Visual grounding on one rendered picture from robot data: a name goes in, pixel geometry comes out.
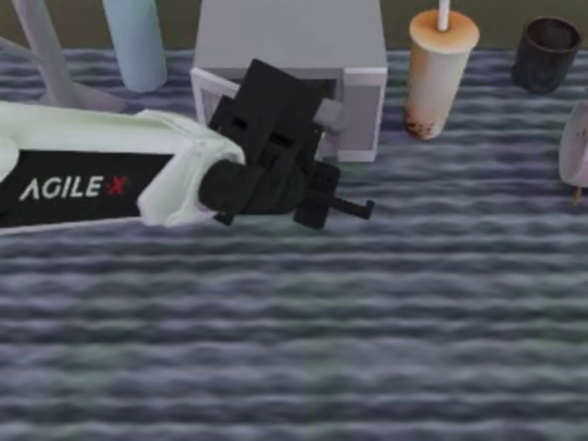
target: gray striped fabric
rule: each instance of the gray striped fabric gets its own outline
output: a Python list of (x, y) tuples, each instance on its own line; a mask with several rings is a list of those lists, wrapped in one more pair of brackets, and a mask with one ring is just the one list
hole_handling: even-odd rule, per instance
[[(128, 95), (109, 52), (68, 56)], [(588, 222), (557, 174), (588, 53), (536, 97), (511, 52), (476, 52), (430, 142), (401, 129), (407, 57), (378, 160), (343, 167), (369, 222), (1, 238), (0, 440), (588, 439)], [(192, 115), (190, 58), (136, 107)], [(2, 58), (0, 98), (40, 87)]]

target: light blue bottle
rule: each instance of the light blue bottle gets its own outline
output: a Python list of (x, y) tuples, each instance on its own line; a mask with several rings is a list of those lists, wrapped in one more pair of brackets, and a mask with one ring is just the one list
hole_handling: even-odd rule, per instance
[(146, 93), (167, 81), (155, 0), (102, 0), (124, 85)]

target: gray box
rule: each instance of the gray box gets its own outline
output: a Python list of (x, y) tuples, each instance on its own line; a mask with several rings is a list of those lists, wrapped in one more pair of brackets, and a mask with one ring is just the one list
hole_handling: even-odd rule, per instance
[[(252, 59), (330, 84), (345, 128), (323, 137), (322, 156), (376, 158), (388, 63), (379, 0), (203, 0), (194, 67), (239, 83)], [(192, 75), (199, 122), (218, 90)]]

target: red letter x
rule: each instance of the red letter x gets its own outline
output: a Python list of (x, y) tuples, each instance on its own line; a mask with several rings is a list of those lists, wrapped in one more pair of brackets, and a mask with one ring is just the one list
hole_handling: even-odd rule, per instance
[(122, 195), (122, 188), (127, 182), (126, 177), (114, 177), (112, 184), (107, 184), (107, 190), (109, 195)]

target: black mug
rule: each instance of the black mug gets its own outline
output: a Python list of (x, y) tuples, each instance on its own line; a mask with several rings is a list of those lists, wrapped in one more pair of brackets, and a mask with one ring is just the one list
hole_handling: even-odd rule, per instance
[(583, 34), (559, 17), (538, 17), (527, 23), (518, 45), (511, 76), (516, 85), (536, 94), (556, 90), (570, 70)]

